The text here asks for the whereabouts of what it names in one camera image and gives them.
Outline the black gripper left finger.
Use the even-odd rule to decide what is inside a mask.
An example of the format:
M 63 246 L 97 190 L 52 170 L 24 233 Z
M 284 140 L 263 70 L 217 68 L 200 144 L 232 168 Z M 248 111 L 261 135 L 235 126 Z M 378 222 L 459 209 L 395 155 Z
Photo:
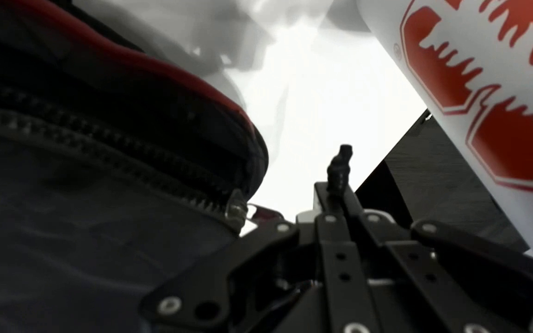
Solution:
M 276 259 L 298 237 L 295 224 L 259 225 L 148 292 L 139 312 L 158 331 L 221 333 L 230 324 L 234 275 Z

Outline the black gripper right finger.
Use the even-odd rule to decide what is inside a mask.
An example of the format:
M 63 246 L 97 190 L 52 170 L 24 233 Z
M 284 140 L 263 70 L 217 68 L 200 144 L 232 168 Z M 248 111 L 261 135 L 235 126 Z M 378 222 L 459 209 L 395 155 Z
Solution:
M 533 333 L 533 257 L 437 220 L 398 225 L 363 209 L 359 224 L 372 251 L 411 285 L 432 314 L 422 333 Z

